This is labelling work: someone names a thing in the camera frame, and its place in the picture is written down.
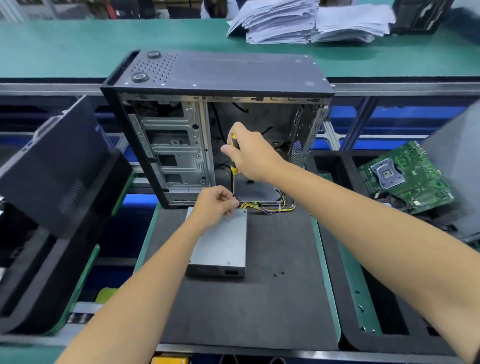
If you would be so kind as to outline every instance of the left hand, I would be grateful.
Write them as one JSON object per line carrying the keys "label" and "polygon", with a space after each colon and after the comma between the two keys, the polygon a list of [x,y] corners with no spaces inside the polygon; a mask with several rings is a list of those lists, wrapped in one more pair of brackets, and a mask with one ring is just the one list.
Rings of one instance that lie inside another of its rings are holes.
{"label": "left hand", "polygon": [[204,188],[199,193],[188,220],[206,231],[215,226],[222,215],[230,216],[238,205],[238,200],[225,187]]}

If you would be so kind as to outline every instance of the hand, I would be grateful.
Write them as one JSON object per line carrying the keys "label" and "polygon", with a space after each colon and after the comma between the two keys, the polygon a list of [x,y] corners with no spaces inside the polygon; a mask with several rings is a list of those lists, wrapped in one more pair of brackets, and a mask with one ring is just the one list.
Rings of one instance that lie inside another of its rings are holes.
{"label": "hand", "polygon": [[230,216],[232,210],[238,205],[238,200],[225,187],[204,188],[199,193],[197,202],[187,220],[207,231],[220,221],[222,215]]}
{"label": "hand", "polygon": [[[240,150],[230,145],[235,134]],[[269,182],[269,172],[285,163],[259,132],[250,132],[241,122],[233,124],[228,143],[220,149],[235,162],[239,171],[255,181]]]}

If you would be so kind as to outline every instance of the wire bundle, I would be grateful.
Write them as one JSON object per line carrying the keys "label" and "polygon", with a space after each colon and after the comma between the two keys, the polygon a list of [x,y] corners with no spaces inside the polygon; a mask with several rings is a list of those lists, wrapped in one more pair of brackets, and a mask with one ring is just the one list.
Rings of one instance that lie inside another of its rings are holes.
{"label": "wire bundle", "polygon": [[251,207],[251,208],[254,208],[255,210],[262,211],[266,214],[275,214],[277,212],[293,211],[295,209],[295,207],[297,207],[297,202],[293,201],[293,204],[290,207],[285,207],[285,205],[287,204],[287,202],[285,201],[285,194],[281,193],[280,191],[278,191],[278,192],[280,193],[280,196],[282,197],[282,202],[283,202],[282,207],[279,207],[279,208],[265,208],[265,207],[262,206],[261,202],[247,201],[247,202],[244,202],[243,204],[241,204],[240,208]]}

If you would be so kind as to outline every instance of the right hand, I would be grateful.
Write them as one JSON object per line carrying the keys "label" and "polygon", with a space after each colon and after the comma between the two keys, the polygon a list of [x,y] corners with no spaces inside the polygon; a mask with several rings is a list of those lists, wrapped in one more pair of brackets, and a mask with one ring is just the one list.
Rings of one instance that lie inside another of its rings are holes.
{"label": "right hand", "polygon": [[[230,145],[232,134],[236,135],[240,150]],[[233,124],[227,142],[220,149],[222,153],[235,162],[239,172],[254,181],[269,182],[270,172],[285,163],[259,132],[250,132],[241,122]]]}

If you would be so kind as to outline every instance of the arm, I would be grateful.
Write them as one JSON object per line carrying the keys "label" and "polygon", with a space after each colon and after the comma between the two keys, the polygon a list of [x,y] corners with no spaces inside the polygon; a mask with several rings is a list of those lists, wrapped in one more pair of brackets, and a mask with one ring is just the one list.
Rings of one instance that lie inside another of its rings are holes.
{"label": "arm", "polygon": [[149,363],[197,240],[238,204],[225,187],[202,190],[182,226],[95,314],[56,363]]}
{"label": "arm", "polygon": [[285,162],[259,133],[235,123],[239,171],[297,200],[380,282],[419,311],[473,362],[480,347],[480,254],[419,219]]}

